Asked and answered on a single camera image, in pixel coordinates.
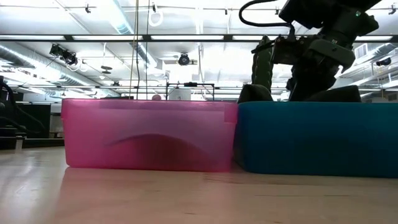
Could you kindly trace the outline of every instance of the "ceiling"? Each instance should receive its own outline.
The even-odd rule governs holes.
[[[116,0],[0,0],[0,21],[6,26],[0,27],[0,34],[120,34],[115,29],[115,20],[120,15],[115,14],[114,1]],[[246,0],[201,0],[201,1],[179,1],[179,0],[156,0],[149,2],[133,0],[118,0],[121,13],[124,14],[128,24],[133,27],[132,31],[138,30],[139,35],[144,34],[287,34],[286,27],[257,28],[243,24],[238,18],[239,8]],[[155,2],[163,14],[163,19],[158,26],[148,25],[148,3]],[[244,13],[244,17],[256,22],[283,22],[275,14],[276,9],[282,9],[286,1],[274,1],[267,4],[259,4],[250,7]],[[398,34],[398,13],[389,15],[391,5],[394,1],[383,0],[368,14],[374,15],[379,22],[380,28],[372,35],[395,35]],[[138,26],[134,26],[138,16]],[[159,15],[150,15],[153,22],[159,20]],[[316,34],[317,30],[307,30],[298,23],[294,23],[297,34]],[[206,82],[214,83],[216,86],[238,86],[251,81],[252,54],[250,51],[256,47],[255,43],[195,43],[195,42],[149,42],[141,43],[148,54],[155,58],[158,63],[156,67],[146,69],[142,57],[132,57],[131,43],[78,43],[63,42],[62,48],[76,53],[80,59],[77,67],[71,70],[65,68],[65,63],[55,59],[49,54],[51,46],[56,42],[19,42],[1,43],[12,50],[21,46],[21,54],[30,58],[40,57],[41,62],[51,63],[53,69],[59,69],[77,79],[86,78],[84,83],[89,85],[111,85],[119,82],[122,86],[138,84],[140,74],[140,86],[164,86],[166,77],[170,82]],[[195,63],[186,67],[177,64],[181,53],[187,53]],[[388,52],[392,57],[395,52]],[[112,67],[111,74],[103,74],[102,65]],[[358,82],[364,77],[372,75],[370,63],[360,64],[348,75],[338,75],[342,85]],[[287,65],[276,65],[272,87],[285,87],[290,78],[290,67]],[[35,84],[35,80],[16,80],[10,76],[6,78],[14,83]],[[377,86],[380,82],[386,82],[385,76],[379,80],[370,80],[362,85]],[[128,90],[112,90],[113,93],[125,93]],[[279,95],[284,91],[275,91]],[[236,91],[224,91],[222,94],[231,94],[230,97],[238,97]]]

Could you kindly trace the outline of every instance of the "black cable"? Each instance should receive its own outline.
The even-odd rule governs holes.
[[[248,3],[244,4],[240,10],[239,10],[239,19],[246,25],[249,26],[255,26],[255,27],[288,27],[290,28],[289,31],[289,36],[294,36],[295,34],[295,28],[292,24],[289,24],[287,22],[274,22],[274,23],[267,23],[267,24],[263,24],[263,23],[257,23],[257,22],[250,22],[247,21],[243,18],[242,16],[242,12],[248,8],[249,6],[255,5],[255,4],[259,4],[259,3],[266,3],[266,2],[272,2],[272,1],[276,1],[276,0],[253,0],[253,1],[249,1]]]
[[[12,89],[11,89],[7,84],[5,84],[5,83],[0,83],[0,84],[1,84],[0,90],[2,90],[2,88],[4,87],[4,88],[7,90],[7,92],[8,92],[11,105],[12,105],[12,107],[14,108],[14,110],[13,110],[14,114],[16,114],[16,112],[20,112],[21,114],[25,115],[26,117],[28,117],[28,118],[31,119],[32,121],[36,122],[36,123],[39,125],[40,130],[39,130],[39,131],[29,130],[29,129],[27,129],[27,128],[25,128],[25,127],[23,127],[23,126],[17,124],[14,120],[12,120],[12,119],[10,119],[10,118],[7,118],[7,117],[4,117],[4,116],[0,116],[0,119],[3,119],[3,120],[5,120],[5,121],[7,121],[9,124],[11,124],[11,125],[12,125],[13,127],[15,127],[16,129],[18,129],[18,130],[20,130],[20,131],[23,131],[23,132],[26,132],[26,133],[30,133],[30,134],[39,134],[39,133],[41,133],[42,131],[44,131],[44,130],[45,130],[45,127],[44,127],[44,125],[43,125],[39,120],[37,120],[36,118],[34,118],[33,116],[31,116],[30,114],[26,113],[25,111],[21,110],[21,109],[18,107],[18,105],[17,105],[17,103],[16,103],[16,101],[15,101],[14,93],[13,93]]]
[[[53,60],[51,60],[51,62],[48,64],[48,65],[46,65],[45,67],[47,68],[49,65],[51,65],[51,63],[53,63],[54,61],[55,61],[55,59],[57,59],[58,57],[55,57]]]
[[[136,31],[137,31],[137,33],[136,33],[136,35],[138,35],[138,17],[139,16],[136,16]],[[139,91],[139,82],[141,81],[141,77],[140,77],[140,75],[139,75],[139,68],[138,68],[138,43],[136,43],[136,65],[137,65],[137,74],[138,74],[138,84],[137,84],[137,100],[138,100],[138,91]]]
[[[150,10],[150,0],[148,0],[148,18],[147,18],[147,35],[149,33],[149,10]],[[147,94],[147,100],[148,100],[148,42],[145,43],[145,82],[146,82],[146,94]]]

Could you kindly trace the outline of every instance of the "blue plastic bin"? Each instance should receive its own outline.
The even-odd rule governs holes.
[[[398,104],[239,105],[234,156],[262,174],[398,177]]]

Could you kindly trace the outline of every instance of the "ceiling light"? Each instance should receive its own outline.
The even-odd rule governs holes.
[[[365,96],[369,96],[369,95],[372,95],[372,94],[373,94],[373,92],[361,94],[361,98],[364,98]]]
[[[153,35],[153,40],[222,40],[222,35]]]
[[[32,103],[32,104],[52,104],[54,102],[29,102],[29,103]]]
[[[65,40],[62,35],[0,35],[3,40]]]
[[[67,80],[61,79],[61,80],[45,80],[47,82],[66,82]]]
[[[392,36],[372,36],[372,35],[365,35],[362,37],[357,37],[356,41],[375,41],[375,40],[391,40]]]
[[[43,91],[43,90],[40,90],[40,89],[38,89],[38,88],[32,88],[32,87],[30,87],[30,88],[23,88],[23,87],[19,87],[19,89],[21,89],[21,90],[25,90],[25,91],[31,91],[31,92],[33,92],[33,93],[37,93],[37,94],[45,94],[45,92]]]
[[[264,35],[234,35],[232,37],[233,40],[262,40]],[[269,35],[268,38],[270,40],[275,40],[278,36],[277,35]]]
[[[74,35],[75,40],[142,40],[141,35]]]
[[[382,88],[390,88],[398,85],[398,80],[393,80],[389,83],[383,84]]]
[[[359,91],[380,91],[379,89],[360,88]]]

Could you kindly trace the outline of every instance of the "wooden table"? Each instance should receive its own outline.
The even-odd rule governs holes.
[[[0,223],[398,223],[398,180],[74,169],[0,151]]]

